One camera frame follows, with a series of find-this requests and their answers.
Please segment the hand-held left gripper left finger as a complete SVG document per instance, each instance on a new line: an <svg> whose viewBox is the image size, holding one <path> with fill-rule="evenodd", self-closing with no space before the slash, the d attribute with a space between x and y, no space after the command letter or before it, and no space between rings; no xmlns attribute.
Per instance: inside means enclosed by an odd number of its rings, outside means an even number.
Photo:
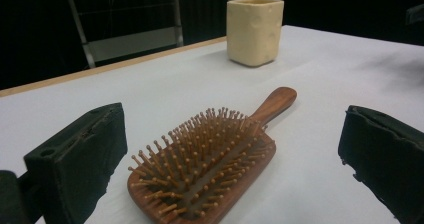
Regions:
<svg viewBox="0 0 424 224"><path fill-rule="evenodd" d="M93 109L24 156L30 219L84 224L127 153L120 103Z"/></svg>

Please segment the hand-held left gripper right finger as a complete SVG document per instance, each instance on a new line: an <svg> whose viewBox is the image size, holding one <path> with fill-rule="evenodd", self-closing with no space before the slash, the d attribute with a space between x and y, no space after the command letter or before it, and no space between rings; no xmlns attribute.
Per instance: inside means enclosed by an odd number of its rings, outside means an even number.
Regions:
<svg viewBox="0 0 424 224"><path fill-rule="evenodd" d="M424 224L423 132L382 112L351 105L338 155L401 224Z"/></svg>

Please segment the wooden paddle hairbrush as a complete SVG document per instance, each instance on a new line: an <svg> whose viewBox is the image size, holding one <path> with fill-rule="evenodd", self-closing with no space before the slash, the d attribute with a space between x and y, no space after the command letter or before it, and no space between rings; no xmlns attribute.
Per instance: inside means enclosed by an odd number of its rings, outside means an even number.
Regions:
<svg viewBox="0 0 424 224"><path fill-rule="evenodd" d="M209 108L134 155L128 192L155 224L218 224L276 153L269 121L297 92L279 87L250 116Z"/></svg>

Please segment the cream square cup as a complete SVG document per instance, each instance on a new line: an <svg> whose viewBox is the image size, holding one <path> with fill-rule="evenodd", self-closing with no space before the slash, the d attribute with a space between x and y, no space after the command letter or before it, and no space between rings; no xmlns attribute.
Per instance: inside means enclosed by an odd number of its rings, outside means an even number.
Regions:
<svg viewBox="0 0 424 224"><path fill-rule="evenodd" d="M272 62L279 52L283 10L283 0L228 1L228 58L249 67Z"/></svg>

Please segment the folding table with metal legs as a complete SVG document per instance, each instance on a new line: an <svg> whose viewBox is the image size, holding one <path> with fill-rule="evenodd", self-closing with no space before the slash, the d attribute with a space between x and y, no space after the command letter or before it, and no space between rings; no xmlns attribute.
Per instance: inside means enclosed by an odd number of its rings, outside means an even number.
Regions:
<svg viewBox="0 0 424 224"><path fill-rule="evenodd" d="M88 66L225 34L229 0L67 0Z"/></svg>

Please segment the white table cover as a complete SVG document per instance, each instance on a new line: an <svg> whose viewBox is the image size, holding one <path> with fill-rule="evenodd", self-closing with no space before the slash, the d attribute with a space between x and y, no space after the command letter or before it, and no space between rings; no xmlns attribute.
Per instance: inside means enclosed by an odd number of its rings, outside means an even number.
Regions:
<svg viewBox="0 0 424 224"><path fill-rule="evenodd" d="M297 99L269 124L276 154L222 224L398 224L337 149L351 105L424 131L424 47L294 26L258 68L231 62L218 40L0 93L0 170L24 173L28 152L99 106L122 104L135 154L207 108L250 114L280 86Z"/></svg>

